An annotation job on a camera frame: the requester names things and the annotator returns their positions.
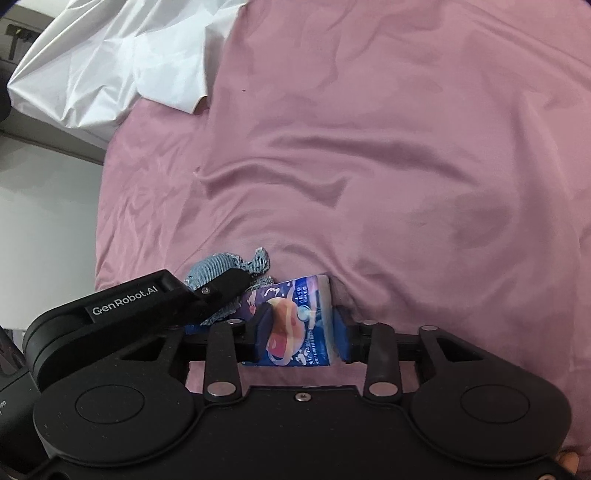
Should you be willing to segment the blue knitted cloth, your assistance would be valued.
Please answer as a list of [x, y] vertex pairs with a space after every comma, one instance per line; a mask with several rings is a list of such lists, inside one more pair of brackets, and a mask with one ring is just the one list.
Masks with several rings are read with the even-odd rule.
[[245, 260], [239, 255], [223, 252], [208, 256], [195, 263], [189, 270], [185, 285], [192, 291], [200, 290], [206, 283], [211, 282], [222, 273], [238, 269], [249, 273], [249, 287], [232, 299], [228, 304], [219, 309], [204, 321], [198, 323], [199, 326], [211, 326], [211, 324], [224, 320], [235, 314], [240, 305], [242, 305], [242, 295], [252, 293], [253, 290], [274, 283], [273, 277], [269, 275], [270, 256], [266, 249], [259, 247], [253, 253], [250, 260]]

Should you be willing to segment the pink bed sheet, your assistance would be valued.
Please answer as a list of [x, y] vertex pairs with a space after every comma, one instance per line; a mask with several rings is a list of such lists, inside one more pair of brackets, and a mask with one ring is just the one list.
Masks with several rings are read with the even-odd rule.
[[252, 1], [211, 104], [138, 101], [107, 150], [96, 286], [218, 252], [329, 274], [557, 385], [590, 451], [590, 7]]

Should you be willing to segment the person's bare foot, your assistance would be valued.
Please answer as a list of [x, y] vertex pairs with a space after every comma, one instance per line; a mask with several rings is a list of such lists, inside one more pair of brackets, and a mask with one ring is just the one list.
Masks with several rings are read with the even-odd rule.
[[578, 472], [580, 457], [576, 452], [562, 451], [557, 455], [556, 461], [562, 468], [571, 474], [575, 475]]

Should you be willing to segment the white plastic cover sheet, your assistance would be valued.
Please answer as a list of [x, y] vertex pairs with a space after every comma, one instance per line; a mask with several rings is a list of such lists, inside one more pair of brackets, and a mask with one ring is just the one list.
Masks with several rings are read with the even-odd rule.
[[95, 143], [144, 98], [191, 113], [212, 94], [240, 1], [71, 1], [8, 82], [20, 113]]

